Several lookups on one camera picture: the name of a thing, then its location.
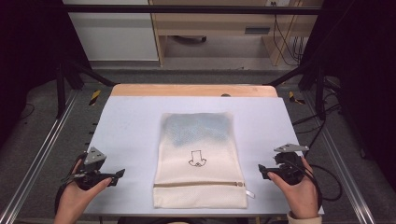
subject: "white cabinet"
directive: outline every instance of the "white cabinet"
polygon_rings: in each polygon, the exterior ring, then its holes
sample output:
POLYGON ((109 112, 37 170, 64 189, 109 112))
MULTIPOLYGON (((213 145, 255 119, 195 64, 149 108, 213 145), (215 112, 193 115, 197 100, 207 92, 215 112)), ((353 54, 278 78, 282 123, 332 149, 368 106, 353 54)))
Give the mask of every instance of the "white cabinet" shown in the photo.
MULTIPOLYGON (((64 0, 65 4, 147 5, 146 0, 64 0)), ((88 59, 158 61, 150 15, 140 13, 69 13, 88 59)))

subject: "black backdrop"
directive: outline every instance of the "black backdrop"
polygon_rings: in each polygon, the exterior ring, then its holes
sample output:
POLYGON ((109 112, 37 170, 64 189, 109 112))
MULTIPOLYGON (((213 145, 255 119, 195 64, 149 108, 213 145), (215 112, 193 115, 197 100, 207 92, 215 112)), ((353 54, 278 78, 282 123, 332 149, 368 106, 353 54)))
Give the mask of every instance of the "black backdrop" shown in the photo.
MULTIPOLYGON (((350 3, 332 0, 324 6, 347 9, 350 3)), ((318 17, 302 63, 315 56, 319 43, 339 18, 318 17)), ((361 148, 376 160, 396 190, 395 2, 355 1, 324 47, 316 55, 324 75, 340 79, 340 102, 361 148)))
MULTIPOLYGON (((66 12, 40 10, 61 0, 0 1, 0 146, 26 104, 28 91, 56 78, 56 67, 70 57, 90 64, 66 12)), ((79 78, 71 69, 69 76, 79 78)))

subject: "fabric pouch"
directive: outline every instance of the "fabric pouch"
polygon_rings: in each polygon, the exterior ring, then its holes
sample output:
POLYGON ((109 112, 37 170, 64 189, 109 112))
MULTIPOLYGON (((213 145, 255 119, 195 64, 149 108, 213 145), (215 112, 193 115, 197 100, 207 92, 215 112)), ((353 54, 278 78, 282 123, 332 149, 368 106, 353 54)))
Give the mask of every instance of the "fabric pouch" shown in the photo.
POLYGON ((229 113, 164 114, 156 208, 247 208, 229 113))

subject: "person's left hand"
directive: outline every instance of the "person's left hand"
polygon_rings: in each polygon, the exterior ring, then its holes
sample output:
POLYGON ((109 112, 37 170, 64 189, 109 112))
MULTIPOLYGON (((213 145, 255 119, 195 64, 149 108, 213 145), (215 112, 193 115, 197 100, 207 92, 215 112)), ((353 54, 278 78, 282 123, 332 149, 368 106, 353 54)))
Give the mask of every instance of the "person's left hand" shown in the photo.
MULTIPOLYGON (((73 174, 76 172, 81 160, 76 164, 73 174)), ((55 224, 76 223, 91 200, 110 184, 111 178, 99 182, 89 190, 81 189, 76 182, 71 182, 64 189, 55 216, 55 224)))

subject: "person's right hand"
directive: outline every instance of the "person's right hand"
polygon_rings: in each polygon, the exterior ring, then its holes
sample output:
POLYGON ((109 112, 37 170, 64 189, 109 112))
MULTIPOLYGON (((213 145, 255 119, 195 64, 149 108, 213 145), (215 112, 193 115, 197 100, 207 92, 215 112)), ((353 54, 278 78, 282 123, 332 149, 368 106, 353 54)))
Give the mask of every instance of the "person's right hand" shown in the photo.
MULTIPOLYGON (((302 161, 304 167, 312 173, 312 168, 304 157, 302 161)), ((291 186, 274 173, 268 172, 268 176, 285 195, 291 210, 291 217, 296 219, 318 217, 318 193, 308 177, 304 176, 299 184, 291 186)))

